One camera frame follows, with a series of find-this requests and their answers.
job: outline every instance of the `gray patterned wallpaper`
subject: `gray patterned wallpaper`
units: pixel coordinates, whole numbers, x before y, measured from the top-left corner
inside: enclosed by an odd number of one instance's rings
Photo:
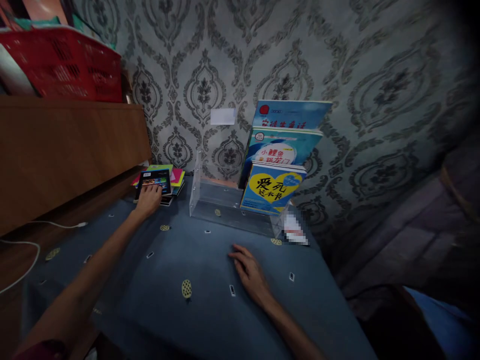
[[[158,163],[191,171],[200,147],[212,164],[240,165],[258,99],[333,101],[294,199],[318,238],[401,196],[473,122],[475,54],[455,12],[438,3],[78,0],[77,7],[123,55]],[[236,124],[210,126],[210,109],[225,107],[237,109]]]

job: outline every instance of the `white cable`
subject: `white cable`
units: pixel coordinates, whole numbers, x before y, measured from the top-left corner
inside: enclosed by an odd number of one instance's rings
[[[6,240],[2,240],[0,239],[0,242],[2,243],[6,243],[6,244],[28,244],[28,245],[33,245],[36,247],[36,255],[35,255],[35,260],[33,260],[33,263],[31,264],[30,268],[26,271],[26,273],[24,273],[17,281],[15,281],[13,284],[10,284],[9,286],[7,286],[6,288],[4,288],[3,290],[0,290],[0,294],[6,292],[8,289],[14,287],[15,285],[17,285],[20,281],[23,280],[24,277],[26,277],[28,275],[28,273],[30,272],[30,270],[32,270],[32,268],[35,266],[35,264],[37,263],[37,260],[39,259],[39,255],[40,255],[40,245],[34,243],[34,242],[29,242],[29,241],[6,241]]]
[[[48,223],[48,224],[52,224],[52,225],[55,225],[55,226],[58,226],[59,228],[64,228],[64,229],[73,229],[73,228],[81,228],[81,227],[84,227],[85,225],[88,224],[88,222],[81,222],[75,226],[63,226],[63,225],[59,225],[55,222],[51,222],[51,221],[29,221],[29,223]],[[8,289],[14,287],[15,285],[17,285],[19,282],[21,282],[23,280],[24,277],[26,277],[30,270],[33,269],[33,267],[35,266],[35,264],[37,263],[37,260],[39,259],[39,255],[40,255],[40,245],[34,243],[34,242],[29,242],[29,241],[7,241],[7,240],[2,240],[0,239],[0,242],[2,243],[6,243],[6,244],[28,244],[28,245],[33,245],[36,247],[36,255],[35,255],[35,260],[33,260],[33,263],[31,264],[30,268],[26,271],[26,273],[24,273],[17,281],[15,281],[14,283],[10,284],[9,286],[7,286],[6,288],[4,288],[3,290],[0,290],[0,294],[6,292]]]
[[[73,228],[81,228],[81,227],[84,227],[85,225],[88,224],[88,222],[81,222],[75,226],[63,226],[63,225],[60,225],[60,224],[57,224],[55,222],[51,222],[51,221],[29,221],[29,223],[48,223],[48,224],[52,224],[52,225],[55,225],[55,226],[58,226],[59,228],[64,228],[64,229],[73,229]]]

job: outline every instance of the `hand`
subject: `hand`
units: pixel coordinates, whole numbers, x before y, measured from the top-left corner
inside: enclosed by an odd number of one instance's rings
[[[158,184],[143,186],[133,213],[142,220],[147,219],[159,208],[162,201],[162,190],[162,186]]]
[[[274,297],[259,262],[245,247],[233,244],[233,248],[237,252],[231,252],[228,256],[233,258],[243,287],[251,299],[265,310],[265,307],[274,302]]]

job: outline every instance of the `table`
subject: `table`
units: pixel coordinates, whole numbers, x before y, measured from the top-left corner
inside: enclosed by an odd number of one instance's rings
[[[291,359],[227,257],[236,243],[258,259],[273,295],[328,359],[376,358],[319,249],[275,245],[265,236],[190,217],[191,181],[132,238],[92,313],[100,331],[131,359],[173,359],[177,350],[201,359]],[[132,198],[118,200],[65,238],[52,260],[39,259],[24,283],[23,335],[134,208]],[[161,225],[171,229],[161,231]],[[182,295],[184,280],[191,282],[190,302]]]

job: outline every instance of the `clear acrylic book stand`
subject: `clear acrylic book stand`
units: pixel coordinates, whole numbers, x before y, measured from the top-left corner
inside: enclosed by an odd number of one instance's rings
[[[243,190],[237,187],[241,167],[225,167],[203,160],[196,153],[190,195],[190,216],[232,228],[277,238],[284,227],[288,205],[280,216],[269,216],[240,209]],[[225,180],[224,174],[233,174]]]

